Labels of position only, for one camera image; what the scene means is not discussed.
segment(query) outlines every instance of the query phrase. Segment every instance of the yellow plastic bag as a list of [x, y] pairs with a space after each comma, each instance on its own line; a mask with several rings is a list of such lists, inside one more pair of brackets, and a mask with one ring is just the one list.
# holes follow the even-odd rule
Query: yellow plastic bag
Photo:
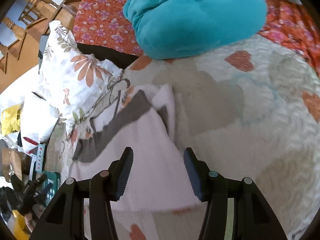
[[20, 131], [20, 116], [23, 103], [5, 109], [1, 114], [1, 133], [7, 135]]

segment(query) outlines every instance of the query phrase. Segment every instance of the folded clothing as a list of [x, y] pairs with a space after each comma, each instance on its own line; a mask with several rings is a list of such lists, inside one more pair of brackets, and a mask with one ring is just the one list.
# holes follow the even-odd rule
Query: folded clothing
[[124, 16], [153, 59], [189, 57], [249, 38], [262, 28], [264, 0], [127, 0]]
[[69, 171], [76, 180], [90, 179], [118, 160], [125, 147], [134, 159], [128, 183], [112, 210], [162, 211], [198, 204], [183, 158], [173, 143], [175, 109], [168, 85], [129, 87], [98, 117], [92, 137], [80, 139]]

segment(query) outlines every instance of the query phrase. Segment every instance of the white plastic bag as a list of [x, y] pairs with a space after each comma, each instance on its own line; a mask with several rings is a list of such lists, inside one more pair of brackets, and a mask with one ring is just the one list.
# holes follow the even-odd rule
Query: white plastic bag
[[21, 141], [24, 152], [36, 147], [35, 143], [48, 142], [59, 119], [56, 108], [34, 93], [27, 94], [20, 120]]

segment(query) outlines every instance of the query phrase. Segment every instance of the white pillow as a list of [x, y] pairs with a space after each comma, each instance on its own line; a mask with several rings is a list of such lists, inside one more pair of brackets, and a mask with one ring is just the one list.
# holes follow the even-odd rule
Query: white pillow
[[122, 70], [109, 60], [83, 55], [70, 30], [60, 21], [49, 24], [50, 35], [39, 76], [39, 94], [59, 110], [67, 133], [88, 116], [107, 92], [109, 82], [120, 78]]
[[21, 141], [24, 152], [29, 152], [36, 147], [25, 138], [31, 139], [36, 143], [49, 141], [59, 119], [58, 115], [57, 109], [47, 101], [32, 92], [27, 94], [20, 119]]

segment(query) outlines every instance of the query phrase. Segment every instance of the yellow object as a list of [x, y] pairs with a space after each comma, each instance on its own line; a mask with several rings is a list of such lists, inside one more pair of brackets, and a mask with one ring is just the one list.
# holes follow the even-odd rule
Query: yellow object
[[15, 238], [17, 238], [17, 240], [28, 240], [30, 236], [24, 232], [26, 227], [24, 217], [17, 210], [13, 210], [12, 213], [15, 217], [13, 235]]
[[1, 133], [7, 135], [20, 131], [20, 116], [23, 104], [11, 106], [1, 114]]

